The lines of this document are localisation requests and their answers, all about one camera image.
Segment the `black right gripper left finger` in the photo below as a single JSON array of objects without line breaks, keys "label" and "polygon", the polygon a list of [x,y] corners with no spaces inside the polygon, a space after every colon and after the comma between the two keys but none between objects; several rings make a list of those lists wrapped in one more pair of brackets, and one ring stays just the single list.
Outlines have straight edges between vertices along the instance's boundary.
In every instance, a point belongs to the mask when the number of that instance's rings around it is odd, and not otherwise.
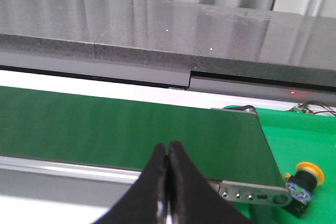
[{"label": "black right gripper left finger", "polygon": [[166,223],[166,148],[154,147],[140,177],[95,223]]}]

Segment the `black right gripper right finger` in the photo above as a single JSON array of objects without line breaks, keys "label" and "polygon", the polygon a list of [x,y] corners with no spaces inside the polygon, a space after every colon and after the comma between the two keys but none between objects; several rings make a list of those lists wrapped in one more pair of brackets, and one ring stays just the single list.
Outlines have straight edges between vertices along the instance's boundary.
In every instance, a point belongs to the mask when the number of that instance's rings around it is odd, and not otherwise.
[{"label": "black right gripper right finger", "polygon": [[210,186],[181,142],[169,148],[166,185],[173,223],[253,223]]}]

